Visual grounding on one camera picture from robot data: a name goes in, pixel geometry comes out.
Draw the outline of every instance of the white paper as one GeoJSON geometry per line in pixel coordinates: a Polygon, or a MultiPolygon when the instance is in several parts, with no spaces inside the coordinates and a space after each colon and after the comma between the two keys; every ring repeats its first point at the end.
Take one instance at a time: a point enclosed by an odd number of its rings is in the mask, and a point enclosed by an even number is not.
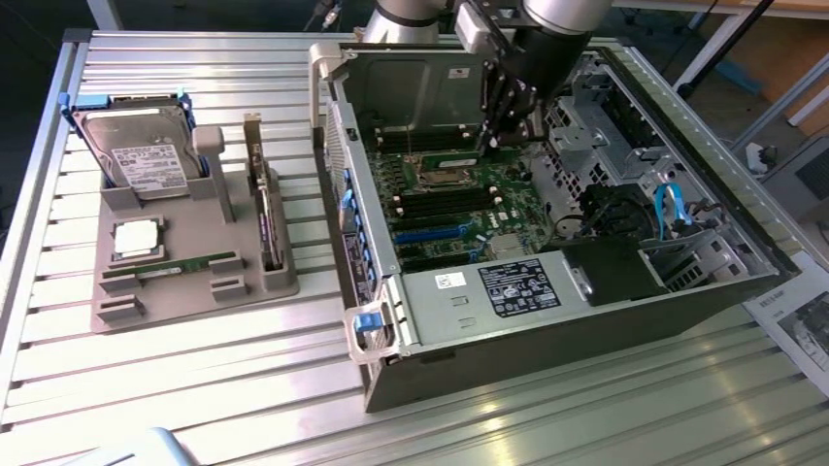
{"type": "Polygon", "coordinates": [[[791,259],[803,272],[743,307],[829,395],[829,273],[805,252],[791,259]]]}
{"type": "Polygon", "coordinates": [[[452,274],[435,275],[435,282],[438,289],[454,288],[466,285],[466,278],[463,272],[454,272],[452,274]]]}

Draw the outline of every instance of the hard drive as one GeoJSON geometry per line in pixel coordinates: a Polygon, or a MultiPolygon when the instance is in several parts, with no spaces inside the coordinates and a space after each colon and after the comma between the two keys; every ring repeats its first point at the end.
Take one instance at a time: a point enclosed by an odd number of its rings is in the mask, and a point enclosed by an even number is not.
{"type": "Polygon", "coordinates": [[[139,199],[188,194],[207,175],[193,150],[187,94],[61,96],[61,112],[104,170],[107,187],[132,187],[139,199]]]}

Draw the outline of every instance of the metal bracket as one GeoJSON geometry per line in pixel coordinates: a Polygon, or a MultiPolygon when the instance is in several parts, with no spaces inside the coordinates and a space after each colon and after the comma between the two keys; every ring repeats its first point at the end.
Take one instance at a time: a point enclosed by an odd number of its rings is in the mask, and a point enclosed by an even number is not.
{"type": "Polygon", "coordinates": [[[388,346],[379,349],[362,349],[358,342],[356,329],[354,328],[354,322],[356,320],[356,317],[362,314],[380,314],[383,324],[388,324],[388,322],[391,321],[391,313],[386,299],[386,286],[387,282],[386,280],[383,280],[379,284],[376,299],[374,299],[374,301],[364,304],[363,306],[356,306],[354,308],[346,309],[346,313],[343,316],[343,323],[346,325],[346,343],[348,345],[348,356],[351,357],[351,360],[358,364],[371,364],[383,357],[388,357],[399,353],[400,339],[396,335],[388,346]]]}
{"type": "Polygon", "coordinates": [[[311,127],[320,127],[320,80],[344,63],[338,43],[320,42],[308,49],[308,93],[311,127]]]}

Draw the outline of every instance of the sticker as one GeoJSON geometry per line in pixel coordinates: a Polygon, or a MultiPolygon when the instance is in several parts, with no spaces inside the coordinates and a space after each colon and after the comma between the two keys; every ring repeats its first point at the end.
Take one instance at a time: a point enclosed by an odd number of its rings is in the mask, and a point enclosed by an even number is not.
{"type": "Polygon", "coordinates": [[[112,155],[136,192],[187,187],[179,154],[171,144],[112,149],[112,155]]]}
{"type": "Polygon", "coordinates": [[[483,267],[478,273],[499,317],[560,306],[539,259],[483,267]]]}
{"type": "Polygon", "coordinates": [[[438,168],[467,167],[475,163],[478,163],[478,160],[474,158],[466,158],[464,160],[444,160],[438,163],[438,168]]]}
{"type": "Polygon", "coordinates": [[[177,275],[183,272],[181,267],[169,267],[168,269],[152,270],[143,274],[136,274],[139,280],[155,279],[157,277],[167,277],[168,275],[177,275]]]}
{"type": "Polygon", "coordinates": [[[450,68],[450,80],[464,80],[468,78],[468,68],[450,68]]]}
{"type": "Polygon", "coordinates": [[[435,282],[438,283],[438,289],[454,288],[455,286],[464,286],[466,279],[463,278],[463,272],[454,272],[452,274],[435,275],[435,282]]]}

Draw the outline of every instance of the blue pcie slot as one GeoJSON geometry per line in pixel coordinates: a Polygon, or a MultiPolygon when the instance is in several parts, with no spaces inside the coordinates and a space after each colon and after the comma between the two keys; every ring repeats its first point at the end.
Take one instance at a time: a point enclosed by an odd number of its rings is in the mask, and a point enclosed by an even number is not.
{"type": "Polygon", "coordinates": [[[464,228],[459,225],[451,228],[440,228],[438,230],[400,233],[394,237],[394,244],[410,245],[411,243],[423,243],[426,241],[451,240],[454,238],[459,238],[463,232],[464,228]]]}

